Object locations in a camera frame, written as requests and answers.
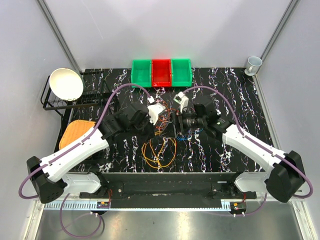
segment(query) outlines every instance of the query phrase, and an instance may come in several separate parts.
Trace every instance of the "gray wall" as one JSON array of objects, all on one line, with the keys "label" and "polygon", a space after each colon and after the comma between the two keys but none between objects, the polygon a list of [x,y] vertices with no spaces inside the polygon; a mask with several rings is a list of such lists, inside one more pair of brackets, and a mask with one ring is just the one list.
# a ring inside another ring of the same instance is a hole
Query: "gray wall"
[{"label": "gray wall", "polygon": [[260,56],[290,0],[46,0],[79,66],[190,58],[243,67]]},{"label": "gray wall", "polygon": [[[0,4],[0,239],[18,240],[28,220],[30,200],[18,188],[28,175],[26,160],[54,150],[60,129],[58,114],[44,111],[40,94],[47,76],[69,67],[34,0]],[[25,195],[35,192],[30,183]]]},{"label": "gray wall", "polygon": [[303,158],[314,195],[307,204],[320,236],[320,2],[303,0],[258,78],[280,145]]}]

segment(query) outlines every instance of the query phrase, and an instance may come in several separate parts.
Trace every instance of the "tangled wires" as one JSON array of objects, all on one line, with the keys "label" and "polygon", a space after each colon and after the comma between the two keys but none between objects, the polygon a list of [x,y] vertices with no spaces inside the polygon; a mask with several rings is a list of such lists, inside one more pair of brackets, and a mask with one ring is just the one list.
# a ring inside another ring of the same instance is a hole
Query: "tangled wires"
[{"label": "tangled wires", "polygon": [[[165,114],[159,116],[158,121],[159,121],[160,125],[155,127],[157,129],[157,131],[154,133],[154,135],[156,135],[156,136],[160,135],[163,132],[163,130],[166,128],[167,124],[169,123],[170,112],[175,111],[174,108],[169,108],[166,102],[163,101],[162,104],[165,106]],[[176,158],[176,154],[177,154],[177,141],[176,141],[176,139],[163,137],[162,140],[163,140],[163,143],[162,143],[161,149],[158,152],[158,154],[156,154],[156,151],[152,146],[151,139],[149,140],[148,143],[144,143],[141,148],[142,155],[145,159],[145,162],[153,169],[161,169],[161,168],[169,167]],[[164,154],[164,152],[165,152],[164,148],[165,148],[165,145],[168,141],[172,142],[174,145],[174,154],[168,164],[162,165],[162,163],[160,162],[160,156],[161,156],[161,154],[162,155]],[[152,154],[154,155],[153,160],[146,156],[146,149],[147,149],[148,145],[150,146]]]}]

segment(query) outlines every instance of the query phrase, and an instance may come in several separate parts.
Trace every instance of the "metal floor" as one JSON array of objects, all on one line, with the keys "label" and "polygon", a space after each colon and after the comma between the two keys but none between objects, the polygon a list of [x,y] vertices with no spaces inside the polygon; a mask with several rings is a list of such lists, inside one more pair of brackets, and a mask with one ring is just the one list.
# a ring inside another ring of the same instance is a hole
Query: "metal floor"
[{"label": "metal floor", "polygon": [[[258,207],[248,203],[248,212]],[[64,225],[83,211],[63,211]],[[302,240],[300,228],[289,203],[267,202],[248,217],[221,217],[207,212],[110,211],[103,215],[104,231],[95,240]],[[67,229],[72,234],[90,234],[99,220],[85,216]],[[43,212],[37,240],[70,240],[61,229],[58,210]]]}]

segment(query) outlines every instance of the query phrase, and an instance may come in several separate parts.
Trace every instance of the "white cup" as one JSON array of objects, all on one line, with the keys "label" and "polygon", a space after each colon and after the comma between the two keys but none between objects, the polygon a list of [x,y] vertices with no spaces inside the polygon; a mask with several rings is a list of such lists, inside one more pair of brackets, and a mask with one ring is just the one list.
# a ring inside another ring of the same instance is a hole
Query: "white cup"
[{"label": "white cup", "polygon": [[248,76],[253,76],[257,73],[258,69],[262,65],[262,60],[260,57],[251,56],[248,58],[244,73]]}]

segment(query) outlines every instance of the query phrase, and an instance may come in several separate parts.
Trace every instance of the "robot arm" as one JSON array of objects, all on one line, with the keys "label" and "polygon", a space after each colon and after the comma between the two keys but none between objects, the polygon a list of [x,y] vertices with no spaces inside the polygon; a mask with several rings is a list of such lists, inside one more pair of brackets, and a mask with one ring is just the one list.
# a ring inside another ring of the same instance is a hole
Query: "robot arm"
[{"label": "robot arm", "polygon": [[29,174],[47,165],[31,178],[31,182],[43,204],[50,203],[63,193],[95,193],[101,188],[101,180],[94,173],[67,173],[77,164],[115,141],[138,136],[144,141],[154,137],[158,116],[165,110],[161,104],[148,107],[133,103],[126,109],[106,115],[94,131],[90,128],[83,136],[50,156],[27,160]]},{"label": "robot arm", "polygon": [[176,138],[187,134],[191,129],[203,128],[209,137],[238,149],[264,169],[265,172],[241,173],[234,181],[241,192],[269,192],[278,201],[286,203],[305,182],[295,170],[275,157],[283,157],[305,173],[298,153],[291,151],[287,154],[262,142],[242,128],[240,132],[233,120],[217,114],[210,97],[197,97],[193,104],[194,111],[186,108],[188,98],[182,92],[177,94],[174,100],[180,104],[180,110],[171,114],[171,122],[164,130],[164,136]]}]

